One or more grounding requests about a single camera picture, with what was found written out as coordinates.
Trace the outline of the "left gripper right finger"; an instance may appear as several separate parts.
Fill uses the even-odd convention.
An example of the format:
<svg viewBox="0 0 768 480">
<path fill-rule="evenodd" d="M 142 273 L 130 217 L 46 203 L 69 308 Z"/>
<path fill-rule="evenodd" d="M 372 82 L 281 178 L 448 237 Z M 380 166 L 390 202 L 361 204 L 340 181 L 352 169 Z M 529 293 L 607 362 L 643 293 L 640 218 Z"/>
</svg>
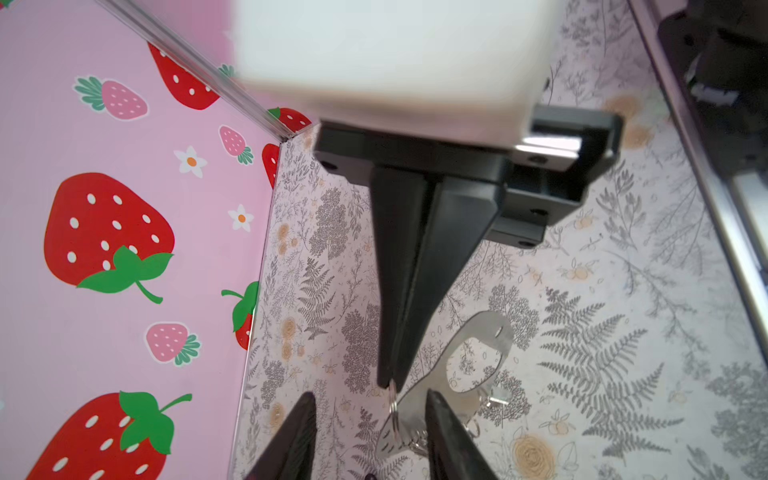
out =
<svg viewBox="0 0 768 480">
<path fill-rule="evenodd" d="M 425 403 L 427 449 L 432 480 L 497 479 L 444 396 L 429 390 Z"/>
</svg>

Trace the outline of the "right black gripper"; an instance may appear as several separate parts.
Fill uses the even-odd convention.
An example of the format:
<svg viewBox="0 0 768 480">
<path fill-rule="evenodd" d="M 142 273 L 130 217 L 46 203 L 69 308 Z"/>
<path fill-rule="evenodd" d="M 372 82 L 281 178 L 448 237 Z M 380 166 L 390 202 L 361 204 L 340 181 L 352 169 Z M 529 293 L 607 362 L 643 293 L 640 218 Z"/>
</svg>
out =
<svg viewBox="0 0 768 480">
<path fill-rule="evenodd" d="M 377 384 L 402 387 L 481 240 L 533 248 L 618 160 L 623 118 L 538 106 L 509 149 L 322 123 L 313 153 L 370 194 L 381 300 Z"/>
</svg>

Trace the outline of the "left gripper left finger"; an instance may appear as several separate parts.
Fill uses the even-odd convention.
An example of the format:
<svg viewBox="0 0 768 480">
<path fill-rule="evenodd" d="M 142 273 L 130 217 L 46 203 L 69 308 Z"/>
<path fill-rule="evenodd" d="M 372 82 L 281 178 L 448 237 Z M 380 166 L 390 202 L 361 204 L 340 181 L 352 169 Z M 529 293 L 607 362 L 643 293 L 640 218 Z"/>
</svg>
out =
<svg viewBox="0 0 768 480">
<path fill-rule="evenodd" d="M 304 392 L 287 415 L 246 480 L 309 480 L 317 437 L 316 397 Z"/>
</svg>

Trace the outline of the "small silver key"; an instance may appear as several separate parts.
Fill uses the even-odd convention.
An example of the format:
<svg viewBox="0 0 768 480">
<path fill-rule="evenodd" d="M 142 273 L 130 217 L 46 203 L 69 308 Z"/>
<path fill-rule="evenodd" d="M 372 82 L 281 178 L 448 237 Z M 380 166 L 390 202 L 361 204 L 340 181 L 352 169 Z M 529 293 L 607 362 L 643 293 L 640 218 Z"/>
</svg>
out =
<svg viewBox="0 0 768 480">
<path fill-rule="evenodd" d="M 511 393 L 499 386 L 480 389 L 480 407 L 495 408 L 506 407 L 511 403 Z"/>
</svg>

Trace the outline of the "left aluminium corner post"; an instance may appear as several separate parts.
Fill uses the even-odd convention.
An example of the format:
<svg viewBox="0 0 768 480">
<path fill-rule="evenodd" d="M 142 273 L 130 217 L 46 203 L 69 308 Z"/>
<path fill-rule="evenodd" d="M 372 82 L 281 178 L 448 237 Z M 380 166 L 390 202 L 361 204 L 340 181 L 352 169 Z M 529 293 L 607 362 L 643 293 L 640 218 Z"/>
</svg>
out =
<svg viewBox="0 0 768 480">
<path fill-rule="evenodd" d="M 174 61 L 212 88 L 241 114 L 257 124 L 279 141 L 295 136 L 286 126 L 273 117 L 237 82 L 225 77 L 218 68 L 187 40 L 174 32 L 159 17 L 137 1 L 98 1 L 103 8 L 131 28 L 143 40 L 168 54 Z"/>
</svg>

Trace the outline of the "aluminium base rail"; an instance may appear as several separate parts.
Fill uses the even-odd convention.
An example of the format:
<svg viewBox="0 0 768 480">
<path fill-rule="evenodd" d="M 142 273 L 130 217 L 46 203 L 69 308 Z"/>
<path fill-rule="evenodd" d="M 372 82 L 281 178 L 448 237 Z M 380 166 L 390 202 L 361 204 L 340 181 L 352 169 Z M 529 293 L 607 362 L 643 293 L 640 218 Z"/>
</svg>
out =
<svg viewBox="0 0 768 480">
<path fill-rule="evenodd" d="M 767 4 L 630 8 L 762 351 L 767 349 Z"/>
</svg>

